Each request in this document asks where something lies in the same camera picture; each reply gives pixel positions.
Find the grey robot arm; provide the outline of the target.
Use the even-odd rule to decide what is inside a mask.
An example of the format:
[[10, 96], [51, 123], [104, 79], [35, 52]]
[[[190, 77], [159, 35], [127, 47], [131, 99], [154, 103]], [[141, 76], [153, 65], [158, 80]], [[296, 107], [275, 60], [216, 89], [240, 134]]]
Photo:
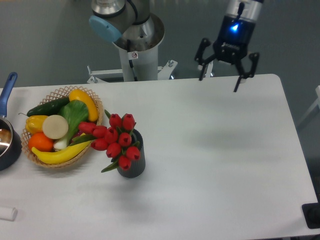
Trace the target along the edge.
[[[263, 5], [262, 0], [231, 0], [215, 41], [203, 38], [194, 60], [199, 79], [212, 75], [214, 61], [234, 65], [240, 83], [255, 76], [260, 58], [249, 53], [248, 45]], [[150, 12], [148, 0], [93, 0], [91, 29], [119, 51], [122, 76], [126, 82], [169, 80], [177, 62], [158, 65], [158, 47], [165, 35], [163, 22]]]

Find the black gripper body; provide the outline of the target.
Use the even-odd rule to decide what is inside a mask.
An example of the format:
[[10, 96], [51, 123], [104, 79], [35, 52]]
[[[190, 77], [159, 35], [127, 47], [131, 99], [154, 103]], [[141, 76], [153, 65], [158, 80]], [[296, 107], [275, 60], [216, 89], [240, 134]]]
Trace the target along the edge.
[[242, 69], [242, 59], [248, 54], [248, 45], [256, 23], [225, 15], [212, 48], [214, 59]]

